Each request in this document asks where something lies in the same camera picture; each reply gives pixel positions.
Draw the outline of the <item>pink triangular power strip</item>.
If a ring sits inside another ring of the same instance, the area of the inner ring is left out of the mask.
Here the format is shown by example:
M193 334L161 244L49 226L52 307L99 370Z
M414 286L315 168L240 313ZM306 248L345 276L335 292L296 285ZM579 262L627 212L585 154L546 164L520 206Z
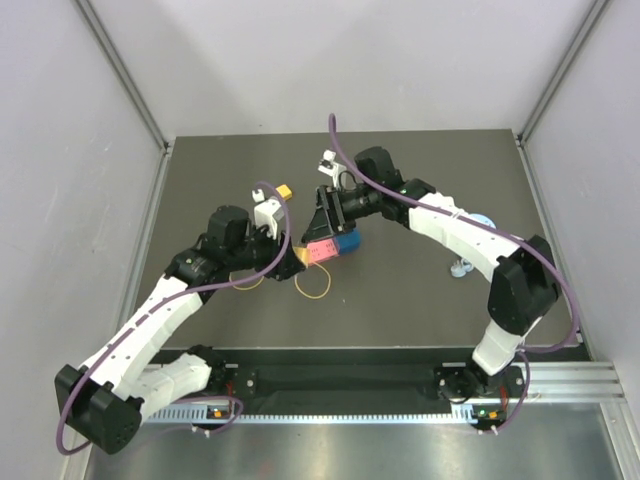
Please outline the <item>pink triangular power strip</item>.
M320 264L339 256L339 247L334 238L311 242L306 249L310 264Z

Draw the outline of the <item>yellow plug adapter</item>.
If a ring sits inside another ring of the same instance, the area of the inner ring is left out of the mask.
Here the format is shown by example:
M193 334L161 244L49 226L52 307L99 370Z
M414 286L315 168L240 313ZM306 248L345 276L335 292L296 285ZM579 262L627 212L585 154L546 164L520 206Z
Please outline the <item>yellow plug adapter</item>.
M286 184L278 186L276 191L285 201L288 201L293 197L292 190Z

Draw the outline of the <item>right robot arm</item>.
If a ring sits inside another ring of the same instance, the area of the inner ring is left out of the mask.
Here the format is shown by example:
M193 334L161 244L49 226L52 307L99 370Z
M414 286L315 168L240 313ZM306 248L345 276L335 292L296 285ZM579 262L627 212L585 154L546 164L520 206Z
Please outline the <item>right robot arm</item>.
M491 231L458 208L452 197L420 179L403 179L382 147L360 152L355 166L364 179L346 189L342 177L347 168L335 152L324 152L318 170L332 183L316 189L316 210L303 242L348 233L358 219L380 214L468 261L489 282L490 291L489 324L473 351L466 380L474 393L492 394L503 383L502 370L561 295L550 272L553 258L548 242L540 236L510 240Z

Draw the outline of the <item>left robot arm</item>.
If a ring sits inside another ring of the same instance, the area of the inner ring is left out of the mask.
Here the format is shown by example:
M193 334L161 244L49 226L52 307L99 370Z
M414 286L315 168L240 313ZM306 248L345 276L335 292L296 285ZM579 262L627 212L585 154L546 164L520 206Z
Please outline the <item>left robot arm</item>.
M59 452L78 453L64 445L64 430L71 428L87 444L116 454L157 411L192 393L220 394L227 374L206 347L188 350L155 373L145 369L216 291L235 286L232 273L250 270L256 279L283 281L304 268L291 245L285 204L271 197L252 213L218 208L207 230L172 258L149 297L107 344L80 366L66 365L56 374Z

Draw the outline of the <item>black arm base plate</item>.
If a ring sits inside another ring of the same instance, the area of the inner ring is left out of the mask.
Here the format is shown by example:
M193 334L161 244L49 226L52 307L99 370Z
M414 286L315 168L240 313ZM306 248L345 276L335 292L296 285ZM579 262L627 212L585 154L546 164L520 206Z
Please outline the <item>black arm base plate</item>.
M191 353L213 366L207 390L230 392L254 414L416 413L450 401L499 402L524 388L510 365L488 377L468 347L222 348Z

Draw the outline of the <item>blue cube power socket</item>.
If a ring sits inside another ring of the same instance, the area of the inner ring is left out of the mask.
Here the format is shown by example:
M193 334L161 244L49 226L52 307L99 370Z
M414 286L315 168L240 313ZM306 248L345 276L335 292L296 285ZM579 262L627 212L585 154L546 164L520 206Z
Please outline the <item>blue cube power socket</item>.
M348 233L335 236L334 244L339 256L347 255L360 247L361 235L357 229L354 229Z

